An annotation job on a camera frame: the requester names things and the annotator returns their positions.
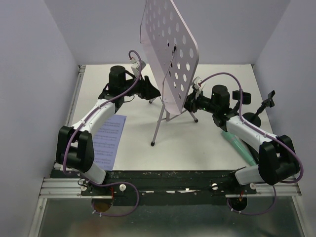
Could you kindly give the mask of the white music stand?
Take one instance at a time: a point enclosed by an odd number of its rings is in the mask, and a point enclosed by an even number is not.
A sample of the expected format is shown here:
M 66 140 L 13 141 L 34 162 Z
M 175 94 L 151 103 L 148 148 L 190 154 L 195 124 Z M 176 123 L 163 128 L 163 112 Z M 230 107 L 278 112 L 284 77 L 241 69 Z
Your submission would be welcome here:
M 183 114 L 199 62 L 197 42 L 172 0 L 147 0 L 140 24 L 139 41 L 145 52 L 162 107 L 151 145 L 160 123 Z

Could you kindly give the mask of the green microphone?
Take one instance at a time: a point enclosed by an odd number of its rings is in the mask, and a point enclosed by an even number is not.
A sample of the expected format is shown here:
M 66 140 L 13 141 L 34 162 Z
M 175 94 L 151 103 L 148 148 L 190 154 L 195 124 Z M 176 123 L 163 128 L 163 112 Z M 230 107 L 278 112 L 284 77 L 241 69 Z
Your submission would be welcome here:
M 232 147 L 238 152 L 238 154 L 244 159 L 247 164 L 249 164 L 250 166 L 255 166 L 257 164 L 253 156 L 248 152 L 245 146 L 237 139 L 235 135 L 225 131 L 222 131 L 221 135 L 232 145 Z

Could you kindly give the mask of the sheet music page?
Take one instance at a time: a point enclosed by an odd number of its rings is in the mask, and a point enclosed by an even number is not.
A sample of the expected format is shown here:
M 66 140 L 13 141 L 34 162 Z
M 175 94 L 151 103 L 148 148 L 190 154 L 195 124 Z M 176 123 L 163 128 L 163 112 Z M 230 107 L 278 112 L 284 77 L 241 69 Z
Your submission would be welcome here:
M 126 116 L 113 115 L 93 137 L 94 162 L 105 171 L 112 171 Z

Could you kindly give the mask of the black microphone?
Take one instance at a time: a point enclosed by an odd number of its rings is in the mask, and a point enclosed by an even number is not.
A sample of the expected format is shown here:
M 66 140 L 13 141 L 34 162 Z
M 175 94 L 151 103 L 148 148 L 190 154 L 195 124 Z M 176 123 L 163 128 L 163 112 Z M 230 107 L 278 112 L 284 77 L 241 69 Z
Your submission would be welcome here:
M 240 139 L 240 142 L 243 143 L 244 150 L 241 152 L 241 157 L 248 163 L 259 163 L 259 153 L 251 147 L 248 143 Z

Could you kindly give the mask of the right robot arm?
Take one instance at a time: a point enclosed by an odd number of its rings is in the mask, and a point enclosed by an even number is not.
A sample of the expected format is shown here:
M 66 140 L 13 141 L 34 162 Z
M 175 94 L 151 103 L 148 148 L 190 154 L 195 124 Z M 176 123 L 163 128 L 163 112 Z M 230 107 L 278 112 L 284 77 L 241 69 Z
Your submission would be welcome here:
M 237 111 L 240 103 L 230 108 L 230 100 L 240 100 L 237 90 L 232 94 L 226 86 L 215 85 L 211 97 L 204 96 L 202 88 L 194 85 L 185 101 L 184 108 L 192 113 L 203 110 L 212 114 L 214 123 L 224 132 L 229 132 L 247 143 L 259 155 L 257 165 L 241 168 L 234 172 L 233 178 L 227 181 L 228 190 L 239 193 L 250 183 L 266 183 L 274 185 L 300 171 L 295 158 L 294 146 L 286 136 L 267 133 L 249 123 Z

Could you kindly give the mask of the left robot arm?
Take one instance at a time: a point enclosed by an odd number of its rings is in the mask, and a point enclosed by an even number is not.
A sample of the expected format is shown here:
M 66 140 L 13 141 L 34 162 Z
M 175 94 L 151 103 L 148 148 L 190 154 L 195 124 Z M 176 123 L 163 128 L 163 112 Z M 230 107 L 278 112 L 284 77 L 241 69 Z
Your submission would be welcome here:
M 131 65 L 132 72 L 123 66 L 112 66 L 109 81 L 92 109 L 78 122 L 63 126 L 58 132 L 55 161 L 63 169 L 74 169 L 92 181 L 92 188 L 99 195 L 106 194 L 110 186 L 105 180 L 106 171 L 94 162 L 93 136 L 121 108 L 126 96 L 137 95 L 147 101 L 160 96 L 149 77 L 141 75 L 145 66 L 144 62 L 135 62 Z

